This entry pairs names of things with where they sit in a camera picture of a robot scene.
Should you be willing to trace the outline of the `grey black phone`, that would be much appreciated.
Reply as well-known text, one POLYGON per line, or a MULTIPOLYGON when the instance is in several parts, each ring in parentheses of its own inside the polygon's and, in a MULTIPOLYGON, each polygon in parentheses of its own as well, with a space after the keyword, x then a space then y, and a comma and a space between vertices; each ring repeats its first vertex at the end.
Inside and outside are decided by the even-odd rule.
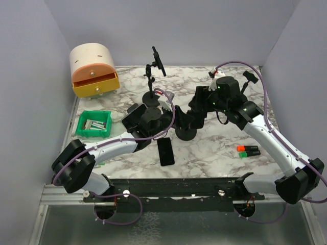
POLYGON ((173 148, 171 140, 168 137, 164 137, 157 140, 159 160, 161 166, 170 166, 175 164, 173 148))

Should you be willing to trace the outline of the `black phone stand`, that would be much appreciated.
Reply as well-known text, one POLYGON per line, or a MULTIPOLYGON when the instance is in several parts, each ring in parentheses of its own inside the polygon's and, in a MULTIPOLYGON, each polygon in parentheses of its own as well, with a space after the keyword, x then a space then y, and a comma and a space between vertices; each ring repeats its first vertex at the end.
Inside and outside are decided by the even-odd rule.
POLYGON ((253 84, 256 84, 259 79, 254 74, 248 71, 244 71, 242 75, 247 79, 247 81, 243 84, 243 87, 241 89, 241 95, 244 95, 244 92, 248 87, 249 83, 252 82, 253 84))

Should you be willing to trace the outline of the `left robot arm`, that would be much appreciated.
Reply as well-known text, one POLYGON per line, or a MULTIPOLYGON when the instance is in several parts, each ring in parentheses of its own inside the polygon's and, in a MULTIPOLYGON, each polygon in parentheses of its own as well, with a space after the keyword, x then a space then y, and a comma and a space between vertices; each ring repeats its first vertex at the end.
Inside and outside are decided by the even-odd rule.
POLYGON ((168 110, 135 104, 127 112, 122 119, 126 132, 121 135, 93 143, 71 141, 52 164, 53 184, 63 186, 67 193, 82 189, 94 193, 103 202, 108 201, 113 194, 113 184, 105 174, 93 173, 95 166, 146 148, 169 128, 185 130, 195 119, 179 106, 168 110))

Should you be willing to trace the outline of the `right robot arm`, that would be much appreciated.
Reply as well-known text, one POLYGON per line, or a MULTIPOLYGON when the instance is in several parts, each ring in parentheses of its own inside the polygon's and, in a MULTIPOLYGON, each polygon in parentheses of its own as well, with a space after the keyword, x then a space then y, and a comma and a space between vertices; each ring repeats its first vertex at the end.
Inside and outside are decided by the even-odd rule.
POLYGON ((245 200, 253 193, 279 195, 285 202, 296 204, 318 186, 324 163, 293 146, 270 121, 263 110, 241 93, 239 82, 230 76, 214 79, 216 88, 197 86, 189 102, 189 115, 195 117, 192 129, 201 129, 209 112, 221 112, 228 122, 254 138, 282 170, 280 175, 248 174, 235 186, 235 194, 245 200))

